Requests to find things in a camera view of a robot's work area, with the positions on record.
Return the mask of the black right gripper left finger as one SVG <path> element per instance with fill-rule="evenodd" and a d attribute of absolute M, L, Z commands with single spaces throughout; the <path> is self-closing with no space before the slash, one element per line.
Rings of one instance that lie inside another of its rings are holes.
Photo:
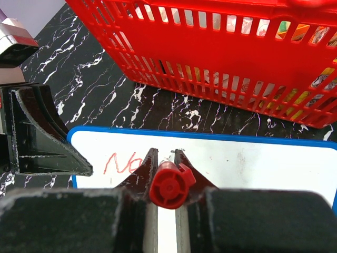
<path fill-rule="evenodd" d="M 122 191 L 114 232 L 114 252 L 158 252 L 158 206 L 150 186 L 158 169 L 158 149 L 150 148 L 142 164 L 117 189 Z"/>

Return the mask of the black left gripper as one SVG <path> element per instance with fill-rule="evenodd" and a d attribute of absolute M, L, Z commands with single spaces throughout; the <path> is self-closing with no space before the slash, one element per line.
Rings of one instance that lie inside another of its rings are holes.
<path fill-rule="evenodd" d="M 68 142 L 68 132 L 49 86 L 1 86 L 1 171 L 91 176 L 92 165 Z"/>

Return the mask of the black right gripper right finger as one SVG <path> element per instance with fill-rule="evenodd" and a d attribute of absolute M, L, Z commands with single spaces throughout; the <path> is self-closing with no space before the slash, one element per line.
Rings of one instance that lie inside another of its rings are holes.
<path fill-rule="evenodd" d="M 203 252 L 212 244 L 205 191 L 217 187 L 195 169 L 182 150 L 175 150 L 174 163 L 191 169 L 196 180 L 185 203 L 175 211 L 177 252 Z"/>

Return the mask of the red capped marker pen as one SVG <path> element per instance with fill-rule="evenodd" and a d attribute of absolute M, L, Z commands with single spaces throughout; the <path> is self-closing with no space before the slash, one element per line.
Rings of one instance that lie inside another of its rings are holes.
<path fill-rule="evenodd" d="M 166 159 L 162 160 L 152 179 L 149 198 L 155 205 L 166 209 L 182 206 L 196 183 L 191 167 Z"/>

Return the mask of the blue framed whiteboard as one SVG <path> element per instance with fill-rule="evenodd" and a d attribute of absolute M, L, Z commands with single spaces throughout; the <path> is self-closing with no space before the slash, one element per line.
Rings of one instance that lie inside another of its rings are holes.
<path fill-rule="evenodd" d="M 116 188 L 150 148 L 158 165 L 182 150 L 217 187 L 205 191 L 212 244 L 203 252 L 336 252 L 334 142 L 97 126 L 67 139 L 93 167 L 76 188 Z M 158 206 L 158 252 L 177 252 L 175 211 Z"/>

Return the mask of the red plastic shopping basket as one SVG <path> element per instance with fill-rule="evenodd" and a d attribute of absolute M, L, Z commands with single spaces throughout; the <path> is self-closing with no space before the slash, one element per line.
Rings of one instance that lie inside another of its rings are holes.
<path fill-rule="evenodd" d="M 132 81 L 323 128 L 336 1 L 68 1 Z"/>

